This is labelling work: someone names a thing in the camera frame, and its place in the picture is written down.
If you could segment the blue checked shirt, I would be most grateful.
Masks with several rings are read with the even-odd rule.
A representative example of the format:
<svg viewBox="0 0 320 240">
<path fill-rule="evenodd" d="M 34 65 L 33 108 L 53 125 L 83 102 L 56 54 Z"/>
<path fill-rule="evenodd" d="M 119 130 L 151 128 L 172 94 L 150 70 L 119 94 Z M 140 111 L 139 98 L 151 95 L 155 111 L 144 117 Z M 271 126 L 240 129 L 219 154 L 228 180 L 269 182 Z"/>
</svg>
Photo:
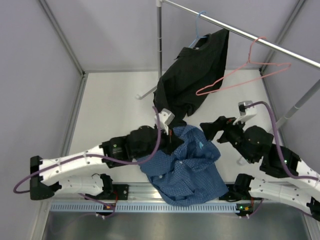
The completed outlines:
<svg viewBox="0 0 320 240">
<path fill-rule="evenodd" d="M 184 143 L 171 155 L 159 150 L 140 165 L 163 200 L 173 206 L 188 207 L 217 199 L 228 192 L 217 167 L 218 148 L 192 125 L 173 129 Z"/>
</svg>

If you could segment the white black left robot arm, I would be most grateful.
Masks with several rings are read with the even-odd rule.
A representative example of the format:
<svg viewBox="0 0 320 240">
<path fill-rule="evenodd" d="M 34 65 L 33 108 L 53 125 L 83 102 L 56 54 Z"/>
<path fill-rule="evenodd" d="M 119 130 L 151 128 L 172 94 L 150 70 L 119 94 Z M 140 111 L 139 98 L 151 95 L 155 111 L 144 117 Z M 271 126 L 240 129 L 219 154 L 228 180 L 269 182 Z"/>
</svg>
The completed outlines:
<svg viewBox="0 0 320 240">
<path fill-rule="evenodd" d="M 33 201 L 57 194 L 85 194 L 109 199 L 113 181 L 104 171 L 153 159 L 157 153 L 171 155 L 184 141 L 173 130 L 141 126 L 125 136 L 113 137 L 86 151 L 65 157 L 30 159 L 29 196 Z"/>
</svg>

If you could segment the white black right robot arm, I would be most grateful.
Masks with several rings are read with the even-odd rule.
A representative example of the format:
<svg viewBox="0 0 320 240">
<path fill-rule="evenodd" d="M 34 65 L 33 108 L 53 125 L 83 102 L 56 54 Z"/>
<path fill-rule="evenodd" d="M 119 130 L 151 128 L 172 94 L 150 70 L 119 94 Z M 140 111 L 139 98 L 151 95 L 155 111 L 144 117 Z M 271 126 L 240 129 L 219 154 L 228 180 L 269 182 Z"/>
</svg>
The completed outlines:
<svg viewBox="0 0 320 240">
<path fill-rule="evenodd" d="M 274 136 L 259 126 L 244 129 L 234 117 L 220 116 L 200 124 L 207 140 L 222 132 L 218 143 L 230 143 L 250 163 L 261 163 L 267 176 L 284 180 L 290 186 L 267 182 L 247 173 L 237 175 L 232 192 L 239 198 L 268 199 L 292 206 L 313 219 L 320 219 L 320 175 L 296 153 L 273 143 Z"/>
</svg>

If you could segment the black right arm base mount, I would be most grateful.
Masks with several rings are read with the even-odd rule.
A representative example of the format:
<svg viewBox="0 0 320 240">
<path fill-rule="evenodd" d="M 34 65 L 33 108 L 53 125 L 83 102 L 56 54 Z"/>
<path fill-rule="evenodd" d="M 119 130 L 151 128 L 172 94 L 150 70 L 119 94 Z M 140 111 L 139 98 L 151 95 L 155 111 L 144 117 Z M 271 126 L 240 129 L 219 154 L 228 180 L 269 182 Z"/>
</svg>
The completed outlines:
<svg viewBox="0 0 320 240">
<path fill-rule="evenodd" d="M 227 184 L 226 187 L 227 187 L 228 191 L 227 191 L 227 193 L 225 193 L 224 195 L 222 195 L 218 198 L 220 201 L 227 201 L 227 202 L 233 203 L 233 202 L 238 202 L 240 200 L 246 199 L 245 195 L 243 195 L 239 192 L 236 192 L 234 190 L 233 184 Z"/>
</svg>

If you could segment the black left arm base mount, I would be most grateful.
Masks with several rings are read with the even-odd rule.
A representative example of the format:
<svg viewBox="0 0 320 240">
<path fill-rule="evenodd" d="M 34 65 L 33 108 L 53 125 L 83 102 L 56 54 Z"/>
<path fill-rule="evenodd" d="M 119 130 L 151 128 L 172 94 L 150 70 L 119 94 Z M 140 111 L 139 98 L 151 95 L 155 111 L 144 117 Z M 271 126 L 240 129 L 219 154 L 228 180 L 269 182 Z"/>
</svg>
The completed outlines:
<svg viewBox="0 0 320 240">
<path fill-rule="evenodd" d="M 120 200 L 126 201 L 129 195 L 128 184 L 113 184 L 103 188 L 103 192 L 99 195 L 100 200 Z"/>
</svg>

